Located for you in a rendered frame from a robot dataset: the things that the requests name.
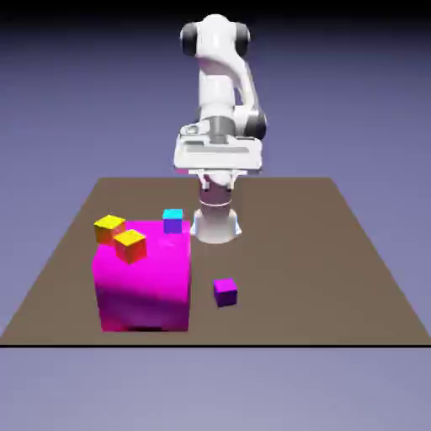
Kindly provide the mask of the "large magenta box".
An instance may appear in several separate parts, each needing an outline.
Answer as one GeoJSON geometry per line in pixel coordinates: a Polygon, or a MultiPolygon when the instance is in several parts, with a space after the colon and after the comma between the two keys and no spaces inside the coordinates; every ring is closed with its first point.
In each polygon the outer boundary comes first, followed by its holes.
{"type": "Polygon", "coordinates": [[[114,245],[98,244],[92,261],[95,294],[104,332],[185,332],[189,327],[190,223],[165,234],[162,221],[128,221],[125,230],[146,236],[145,258],[127,264],[114,245]]]}

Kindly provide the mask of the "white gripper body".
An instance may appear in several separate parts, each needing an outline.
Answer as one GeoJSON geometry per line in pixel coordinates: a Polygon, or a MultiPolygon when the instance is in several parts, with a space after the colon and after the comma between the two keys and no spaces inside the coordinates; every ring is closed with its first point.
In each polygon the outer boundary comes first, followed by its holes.
{"type": "Polygon", "coordinates": [[[227,136],[227,143],[210,143],[208,135],[178,136],[173,165],[181,171],[259,171],[263,143],[258,139],[227,136]]]}

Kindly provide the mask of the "small cyan cube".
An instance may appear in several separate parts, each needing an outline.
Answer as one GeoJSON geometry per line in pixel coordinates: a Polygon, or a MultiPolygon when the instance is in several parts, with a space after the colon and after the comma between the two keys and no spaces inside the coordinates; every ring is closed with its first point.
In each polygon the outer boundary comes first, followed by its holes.
{"type": "Polygon", "coordinates": [[[180,234],[183,230],[183,210],[165,209],[162,213],[163,231],[165,234],[180,234]]]}

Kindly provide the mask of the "small purple cube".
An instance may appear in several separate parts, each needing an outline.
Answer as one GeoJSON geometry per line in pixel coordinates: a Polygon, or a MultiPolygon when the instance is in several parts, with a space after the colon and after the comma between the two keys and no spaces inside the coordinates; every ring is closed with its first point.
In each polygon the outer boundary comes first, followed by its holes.
{"type": "Polygon", "coordinates": [[[234,279],[215,279],[213,293],[218,307],[232,306],[237,303],[237,285],[234,279]]]}

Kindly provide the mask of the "small yellow cube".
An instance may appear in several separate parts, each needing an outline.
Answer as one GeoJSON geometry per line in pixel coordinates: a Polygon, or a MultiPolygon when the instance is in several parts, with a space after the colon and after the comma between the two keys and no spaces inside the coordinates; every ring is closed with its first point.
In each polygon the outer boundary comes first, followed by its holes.
{"type": "Polygon", "coordinates": [[[106,215],[93,223],[97,244],[113,246],[114,237],[125,231],[125,218],[106,215]]]}
{"type": "Polygon", "coordinates": [[[146,236],[129,229],[114,237],[116,256],[127,264],[132,264],[146,257],[146,236]]]}

